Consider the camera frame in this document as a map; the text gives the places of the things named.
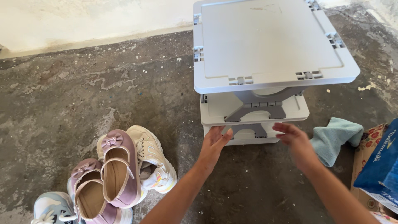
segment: concrete floor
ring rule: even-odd
[[[310,109],[295,122],[312,135],[335,116],[365,129],[397,116],[398,44],[359,5],[326,11],[361,74],[349,84],[313,86]],[[71,169],[96,158],[111,129],[138,124],[154,132],[182,177],[203,139],[193,90],[192,31],[0,61],[0,220],[29,223],[36,198],[66,191]],[[363,91],[358,87],[369,86]],[[350,185],[354,149],[331,168]],[[163,197],[134,207],[138,223]],[[333,223],[281,143],[223,149],[182,223]]]

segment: hand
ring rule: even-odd
[[[224,135],[221,134],[224,128],[225,126],[211,127],[203,140],[202,150],[196,163],[210,172],[219,160],[222,148],[232,138],[231,128]]]
[[[304,174],[322,165],[305,132],[287,123],[275,123],[272,129],[284,133],[277,134],[276,137],[290,147],[297,168]]]

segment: children's shoe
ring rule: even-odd
[[[103,198],[101,167],[99,161],[85,159],[72,171],[68,190],[72,192],[78,219],[87,224],[131,224],[131,209],[116,208]]]
[[[101,141],[103,196],[115,207],[131,208],[141,198],[138,160],[133,140],[122,130],[110,131]]]
[[[177,184],[177,174],[164,157],[159,139],[144,127],[134,125],[127,130],[138,153],[141,189],[155,189],[166,194]]]
[[[77,224],[72,200],[63,192],[48,192],[40,195],[33,208],[31,224]]]

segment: towel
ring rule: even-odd
[[[362,125],[350,121],[331,118],[328,126],[314,128],[314,138],[310,140],[319,160],[332,167],[340,152],[340,146],[349,142],[357,147],[363,133]]]

